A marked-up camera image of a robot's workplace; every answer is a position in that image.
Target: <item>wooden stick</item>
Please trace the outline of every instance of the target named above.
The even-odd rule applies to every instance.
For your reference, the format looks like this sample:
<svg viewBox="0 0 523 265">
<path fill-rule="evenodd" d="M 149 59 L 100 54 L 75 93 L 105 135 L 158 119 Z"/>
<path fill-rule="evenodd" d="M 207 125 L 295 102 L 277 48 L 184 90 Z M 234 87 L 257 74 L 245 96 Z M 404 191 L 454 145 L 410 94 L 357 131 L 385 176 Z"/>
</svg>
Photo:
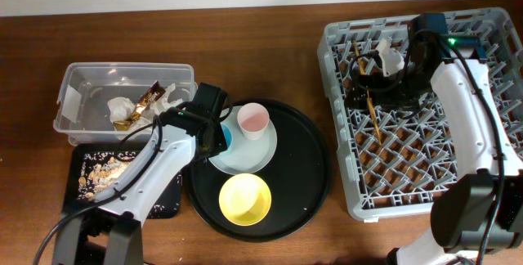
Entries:
<svg viewBox="0 0 523 265">
<path fill-rule="evenodd" d="M 356 53 L 356 56 L 360 55 L 360 52 L 358 51 L 358 43 L 356 43 L 356 41 L 354 41 L 354 51 Z M 361 58 L 358 59 L 358 66 L 360 67 L 361 74 L 365 74 L 364 63 L 361 60 Z M 378 138 L 379 145 L 381 145 L 382 144 L 382 134 L 379 132 L 378 119 L 376 119 L 376 112 L 374 111 L 373 100 L 370 98 L 369 92 L 367 92 L 367 107 L 369 108 L 369 111 L 370 111 L 370 118 L 372 118 L 372 120 L 374 122 L 374 129 L 376 130 L 376 137 Z"/>
</svg>

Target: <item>gray dish rack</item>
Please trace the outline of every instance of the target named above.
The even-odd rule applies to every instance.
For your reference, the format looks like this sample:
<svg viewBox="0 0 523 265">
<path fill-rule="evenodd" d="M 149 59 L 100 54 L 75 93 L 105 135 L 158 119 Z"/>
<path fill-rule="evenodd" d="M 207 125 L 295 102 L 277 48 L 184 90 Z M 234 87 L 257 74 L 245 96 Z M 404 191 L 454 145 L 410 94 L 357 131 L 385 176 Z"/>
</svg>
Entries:
<svg viewBox="0 0 523 265">
<path fill-rule="evenodd" d="M 375 106 L 382 145 L 369 112 L 344 106 L 341 68 L 388 38 L 405 56 L 407 27 L 414 17 L 397 16 L 329 24 L 318 47 L 325 96 L 337 135 L 337 160 L 349 214 L 360 221 L 428 213 L 433 200 L 456 182 L 454 146 L 437 97 L 409 120 Z M 479 36 L 488 56 L 490 89 L 503 126 L 523 159 L 523 48 L 510 16 L 502 8 L 445 12 L 451 35 Z M 364 59 L 366 73 L 380 70 Z"/>
</svg>

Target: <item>gold wrapper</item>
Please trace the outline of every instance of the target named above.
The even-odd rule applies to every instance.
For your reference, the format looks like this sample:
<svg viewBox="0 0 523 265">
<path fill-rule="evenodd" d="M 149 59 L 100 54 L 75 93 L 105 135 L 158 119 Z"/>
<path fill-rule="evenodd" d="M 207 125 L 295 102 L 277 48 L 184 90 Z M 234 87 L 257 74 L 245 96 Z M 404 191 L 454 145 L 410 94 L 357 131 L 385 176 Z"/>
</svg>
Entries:
<svg viewBox="0 0 523 265">
<path fill-rule="evenodd" d="M 114 121 L 113 125 L 118 131 L 127 131 L 140 117 L 147 107 L 153 102 L 157 101 L 163 94 L 163 89 L 158 81 L 154 82 L 153 86 L 140 98 L 136 104 L 134 111 L 123 121 Z"/>
</svg>

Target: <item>white cup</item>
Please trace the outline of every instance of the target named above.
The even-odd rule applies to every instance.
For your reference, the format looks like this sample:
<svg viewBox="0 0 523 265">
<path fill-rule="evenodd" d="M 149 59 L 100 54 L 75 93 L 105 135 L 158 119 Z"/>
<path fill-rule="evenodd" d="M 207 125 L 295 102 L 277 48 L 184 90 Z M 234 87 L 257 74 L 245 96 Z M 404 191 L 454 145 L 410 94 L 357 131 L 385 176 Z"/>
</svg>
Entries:
<svg viewBox="0 0 523 265">
<path fill-rule="evenodd" d="M 247 139 L 262 138 L 268 124 L 269 112 L 265 106 L 251 102 L 239 109 L 238 125 Z"/>
</svg>

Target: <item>black tray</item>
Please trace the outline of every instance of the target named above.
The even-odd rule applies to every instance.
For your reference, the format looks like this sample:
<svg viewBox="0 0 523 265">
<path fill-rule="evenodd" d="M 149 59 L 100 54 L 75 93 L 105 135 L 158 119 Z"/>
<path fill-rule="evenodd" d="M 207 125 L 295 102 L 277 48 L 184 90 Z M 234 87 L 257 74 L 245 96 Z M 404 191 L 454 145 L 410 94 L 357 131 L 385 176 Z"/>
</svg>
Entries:
<svg viewBox="0 0 523 265">
<path fill-rule="evenodd" d="M 323 204 L 329 190 L 331 164 L 320 131 L 304 114 L 277 101 L 239 101 L 264 105 L 276 128 L 278 145 L 269 164 L 255 174 L 269 186 L 272 203 L 259 223 L 237 226 L 223 216 L 218 196 L 231 177 L 210 161 L 185 168 L 190 200 L 201 218 L 220 233 L 245 241 L 268 241 L 287 236 L 303 227 Z"/>
<path fill-rule="evenodd" d="M 94 154 L 98 152 L 113 152 L 117 149 L 118 143 L 93 143 L 93 144 L 81 144 L 76 146 L 71 156 L 71 164 L 69 169 L 69 176 L 67 179 L 67 185 L 65 188 L 64 196 L 64 211 L 74 211 L 81 207 L 87 206 L 88 202 L 79 200 L 78 197 L 78 179 L 82 170 L 82 164 L 86 163 L 87 166 L 93 164 L 104 164 L 109 161 L 110 155 L 107 155 L 104 159 L 85 159 L 85 154 Z M 125 143 L 121 150 L 123 151 L 135 151 L 138 154 L 145 146 L 140 143 Z M 180 211 L 180 198 L 181 198 L 181 175 L 178 173 L 169 182 L 168 186 L 163 191 L 162 195 L 158 198 L 153 208 L 150 210 L 148 219 L 168 219 L 173 218 Z"/>
</svg>

